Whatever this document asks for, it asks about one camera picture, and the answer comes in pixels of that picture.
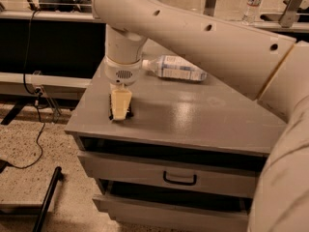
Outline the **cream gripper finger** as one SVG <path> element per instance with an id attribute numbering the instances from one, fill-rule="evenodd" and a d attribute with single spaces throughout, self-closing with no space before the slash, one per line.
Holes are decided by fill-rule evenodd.
<path id="1" fill-rule="evenodd" d="M 131 98 L 132 93 L 126 88 L 124 91 L 119 90 L 111 92 L 114 120 L 121 121 L 126 118 L 126 111 L 131 102 Z"/>
<path id="2" fill-rule="evenodd" d="M 125 84 L 110 84 L 110 91 L 124 91 L 125 90 Z"/>

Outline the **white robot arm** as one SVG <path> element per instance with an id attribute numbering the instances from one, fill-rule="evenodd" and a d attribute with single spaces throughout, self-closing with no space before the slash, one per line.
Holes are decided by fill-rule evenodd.
<path id="1" fill-rule="evenodd" d="M 112 116 L 126 116 L 131 93 L 117 71 L 141 67 L 152 40 L 286 122 L 260 175 L 248 232 L 309 232 L 308 44 L 196 14 L 157 0 L 92 0 L 106 24 L 105 73 Z"/>

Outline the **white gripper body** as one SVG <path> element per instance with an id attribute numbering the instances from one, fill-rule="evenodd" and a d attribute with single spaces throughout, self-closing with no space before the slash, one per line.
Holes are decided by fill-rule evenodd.
<path id="1" fill-rule="evenodd" d="M 119 64 L 108 57 L 103 58 L 104 73 L 113 85 L 132 85 L 138 78 L 142 61 L 132 64 Z"/>

